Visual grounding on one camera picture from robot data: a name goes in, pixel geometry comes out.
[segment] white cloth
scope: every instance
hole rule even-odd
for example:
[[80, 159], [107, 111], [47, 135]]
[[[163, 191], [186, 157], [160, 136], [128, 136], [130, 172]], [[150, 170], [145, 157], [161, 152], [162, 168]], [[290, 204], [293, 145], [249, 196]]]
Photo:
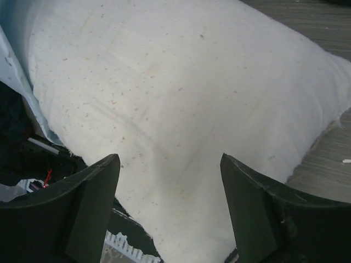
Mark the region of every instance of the white cloth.
[[117, 198], [166, 263], [234, 249], [223, 153], [285, 182], [350, 106], [348, 61], [239, 1], [37, 8], [29, 70], [50, 127], [88, 164], [120, 155]]

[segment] light blue fabric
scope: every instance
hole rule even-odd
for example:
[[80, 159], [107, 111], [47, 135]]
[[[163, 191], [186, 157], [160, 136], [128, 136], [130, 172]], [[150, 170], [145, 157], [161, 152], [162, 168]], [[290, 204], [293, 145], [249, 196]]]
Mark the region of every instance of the light blue fabric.
[[28, 34], [41, 0], [0, 0], [0, 81], [20, 93], [29, 103], [46, 138], [63, 145], [48, 126], [29, 79]]

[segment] white pillow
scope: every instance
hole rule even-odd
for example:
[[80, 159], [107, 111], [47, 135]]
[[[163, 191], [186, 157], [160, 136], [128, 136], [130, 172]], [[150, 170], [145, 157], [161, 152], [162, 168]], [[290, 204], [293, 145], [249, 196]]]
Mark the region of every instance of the white pillow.
[[348, 61], [235, 0], [42, 1], [29, 61], [63, 143], [120, 155], [116, 196], [166, 263], [234, 249], [224, 152], [285, 182], [350, 107]]

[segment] red wire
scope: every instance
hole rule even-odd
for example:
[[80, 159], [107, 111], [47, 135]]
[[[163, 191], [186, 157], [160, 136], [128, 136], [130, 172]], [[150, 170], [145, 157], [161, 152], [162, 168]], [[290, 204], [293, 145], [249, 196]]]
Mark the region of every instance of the red wire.
[[48, 175], [46, 176], [46, 179], [45, 179], [44, 185], [43, 185], [44, 188], [46, 187], [46, 185], [48, 184], [49, 180], [51, 179], [51, 173], [52, 172], [53, 172], [52, 169], [48, 170]]

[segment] gray wooden surface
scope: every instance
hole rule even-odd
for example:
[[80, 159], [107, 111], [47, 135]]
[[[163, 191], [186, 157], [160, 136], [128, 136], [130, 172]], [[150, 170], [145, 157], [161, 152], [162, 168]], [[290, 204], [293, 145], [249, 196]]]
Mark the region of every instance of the gray wooden surface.
[[[351, 8], [323, 0], [244, 0], [262, 13], [300, 32], [333, 54], [351, 61]], [[317, 196], [351, 203], [351, 111], [322, 136], [296, 168], [288, 185]]]

